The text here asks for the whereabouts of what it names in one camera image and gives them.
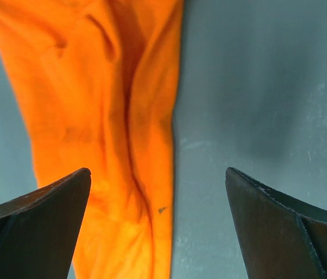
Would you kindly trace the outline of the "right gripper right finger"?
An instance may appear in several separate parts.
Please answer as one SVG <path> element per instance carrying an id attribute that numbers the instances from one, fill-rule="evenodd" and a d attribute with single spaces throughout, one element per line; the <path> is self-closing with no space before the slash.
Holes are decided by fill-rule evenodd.
<path id="1" fill-rule="evenodd" d="M 327 278 L 327 210 L 233 167 L 225 186 L 249 278 Z"/>

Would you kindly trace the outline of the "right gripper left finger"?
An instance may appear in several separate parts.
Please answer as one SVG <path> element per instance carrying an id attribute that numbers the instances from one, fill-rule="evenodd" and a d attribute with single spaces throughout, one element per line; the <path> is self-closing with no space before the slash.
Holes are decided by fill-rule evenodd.
<path id="1" fill-rule="evenodd" d="M 67 278 L 90 188 L 81 168 L 0 204 L 0 279 Z"/>

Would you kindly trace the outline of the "orange t shirt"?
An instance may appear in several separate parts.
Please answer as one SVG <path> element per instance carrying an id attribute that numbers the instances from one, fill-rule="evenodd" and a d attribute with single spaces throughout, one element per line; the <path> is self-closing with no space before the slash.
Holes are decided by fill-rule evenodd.
<path id="1" fill-rule="evenodd" d="M 77 278 L 169 278 L 182 1 L 0 1 L 0 56 L 45 186 L 91 171 Z"/>

